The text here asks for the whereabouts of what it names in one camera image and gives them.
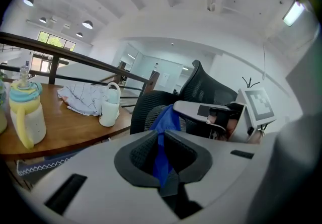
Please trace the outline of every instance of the window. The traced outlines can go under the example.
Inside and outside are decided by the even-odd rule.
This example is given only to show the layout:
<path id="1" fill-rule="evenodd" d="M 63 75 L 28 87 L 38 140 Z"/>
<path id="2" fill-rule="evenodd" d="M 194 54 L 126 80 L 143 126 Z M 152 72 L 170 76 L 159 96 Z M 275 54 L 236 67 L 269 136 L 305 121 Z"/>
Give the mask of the window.
<path id="1" fill-rule="evenodd" d="M 41 31 L 38 36 L 38 41 L 42 41 L 60 48 L 68 49 L 73 51 L 75 48 L 75 43 L 68 41 L 66 39 L 60 38 L 58 36 L 45 33 Z M 38 51 L 34 51 L 32 62 L 31 62 L 31 69 L 47 72 L 50 71 L 51 62 L 52 62 L 52 55 L 41 53 Z M 69 64 L 69 60 L 60 58 L 58 67 L 65 66 Z"/>

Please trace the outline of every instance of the white handle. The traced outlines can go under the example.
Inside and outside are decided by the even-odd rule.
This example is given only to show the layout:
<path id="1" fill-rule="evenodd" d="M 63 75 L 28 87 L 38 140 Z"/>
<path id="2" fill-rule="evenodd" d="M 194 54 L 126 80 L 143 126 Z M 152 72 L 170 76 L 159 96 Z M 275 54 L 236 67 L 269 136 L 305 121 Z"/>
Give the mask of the white handle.
<path id="1" fill-rule="evenodd" d="M 119 87 L 116 83 L 109 83 L 109 84 L 107 85 L 107 90 L 109 90 L 110 86 L 112 86 L 112 85 L 113 85 L 113 86 L 116 88 L 116 90 L 118 91 L 119 96 L 118 96 L 118 102 L 117 102 L 117 103 L 120 103 L 120 100 L 121 100 L 121 90 L 120 90 L 120 87 Z"/>

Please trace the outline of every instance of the black slot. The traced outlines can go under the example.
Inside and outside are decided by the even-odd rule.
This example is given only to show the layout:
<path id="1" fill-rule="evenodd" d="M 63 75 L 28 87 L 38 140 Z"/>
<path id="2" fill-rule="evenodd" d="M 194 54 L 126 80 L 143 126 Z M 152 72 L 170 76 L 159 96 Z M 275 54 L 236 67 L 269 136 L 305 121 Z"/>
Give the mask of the black slot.
<path id="1" fill-rule="evenodd" d="M 249 160 L 251 160 L 254 156 L 254 154 L 252 154 L 252 153 L 242 152 L 242 151 L 238 151 L 238 150 L 233 150 L 233 151 L 231 151 L 230 154 L 233 154 L 233 155 L 236 155 L 239 157 L 243 157 L 243 158 L 246 158 Z"/>
<path id="2" fill-rule="evenodd" d="M 86 179 L 85 176 L 72 174 L 45 205 L 57 214 L 62 215 Z"/>

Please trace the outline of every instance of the table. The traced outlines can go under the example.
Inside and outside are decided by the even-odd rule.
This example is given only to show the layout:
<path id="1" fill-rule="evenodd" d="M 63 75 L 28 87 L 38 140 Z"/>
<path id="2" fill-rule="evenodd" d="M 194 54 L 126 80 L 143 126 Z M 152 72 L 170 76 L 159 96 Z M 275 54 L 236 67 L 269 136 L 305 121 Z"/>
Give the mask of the table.
<path id="1" fill-rule="evenodd" d="M 57 90 L 62 86 L 42 84 L 40 101 L 47 133 L 40 143 L 29 150 L 23 146 L 16 134 L 10 117 L 10 83 L 5 83 L 5 86 L 7 100 L 3 109 L 8 126 L 0 134 L 0 156 L 7 161 L 51 156 L 90 146 L 128 130 L 131 125 L 132 115 L 120 107 L 120 115 L 115 125 L 104 127 L 99 123 L 98 117 L 84 116 L 67 109 L 67 105 L 57 96 Z"/>

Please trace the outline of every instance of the white zigzag stitching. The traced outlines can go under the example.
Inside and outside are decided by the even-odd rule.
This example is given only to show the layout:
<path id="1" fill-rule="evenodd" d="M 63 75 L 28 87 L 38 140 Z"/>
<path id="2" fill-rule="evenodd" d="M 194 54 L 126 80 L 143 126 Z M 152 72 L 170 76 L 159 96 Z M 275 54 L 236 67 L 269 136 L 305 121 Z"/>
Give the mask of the white zigzag stitching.
<path id="1" fill-rule="evenodd" d="M 30 173 L 38 171 L 38 170 L 46 170 L 46 169 L 50 169 L 50 168 L 59 166 L 59 165 L 65 163 L 68 160 L 69 159 L 60 160 L 60 161 L 58 161 L 56 163 L 52 163 L 52 164 L 48 164 L 48 165 L 44 165 L 44 166 L 32 167 L 30 169 L 26 169 L 26 170 L 23 170 L 23 171 L 18 170 L 18 166 L 19 166 L 19 161 L 18 161 L 17 162 L 17 173 L 18 173 L 19 176 L 24 176 L 24 175 L 30 174 Z"/>

